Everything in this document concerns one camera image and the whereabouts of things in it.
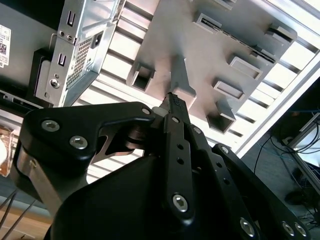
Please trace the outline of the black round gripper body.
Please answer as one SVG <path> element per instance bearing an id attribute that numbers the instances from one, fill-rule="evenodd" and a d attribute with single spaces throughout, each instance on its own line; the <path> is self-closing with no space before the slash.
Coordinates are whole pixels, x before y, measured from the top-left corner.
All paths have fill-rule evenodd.
<path id="1" fill-rule="evenodd" d="M 234 240 L 236 218 L 209 147 L 164 159 L 141 157 L 72 193 L 58 208 L 47 240 Z"/>

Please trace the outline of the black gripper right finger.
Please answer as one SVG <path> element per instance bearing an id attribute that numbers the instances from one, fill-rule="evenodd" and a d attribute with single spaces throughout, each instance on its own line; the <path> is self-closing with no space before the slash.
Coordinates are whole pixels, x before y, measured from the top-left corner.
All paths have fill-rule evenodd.
<path id="1" fill-rule="evenodd" d="M 310 232 L 280 199 L 221 143 L 211 147 L 190 121 L 186 103 L 176 110 L 190 144 L 199 240 L 308 240 Z"/>

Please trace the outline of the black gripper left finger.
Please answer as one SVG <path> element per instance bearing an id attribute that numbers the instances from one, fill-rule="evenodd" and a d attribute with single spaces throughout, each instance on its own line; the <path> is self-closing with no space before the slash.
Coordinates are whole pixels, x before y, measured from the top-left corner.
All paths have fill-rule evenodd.
<path id="1" fill-rule="evenodd" d="M 190 156 L 184 121 L 169 93 L 160 111 L 141 102 L 44 108 L 28 113 L 21 158 L 35 168 L 27 177 L 51 213 L 74 192 L 147 156 L 174 169 L 176 150 Z"/>

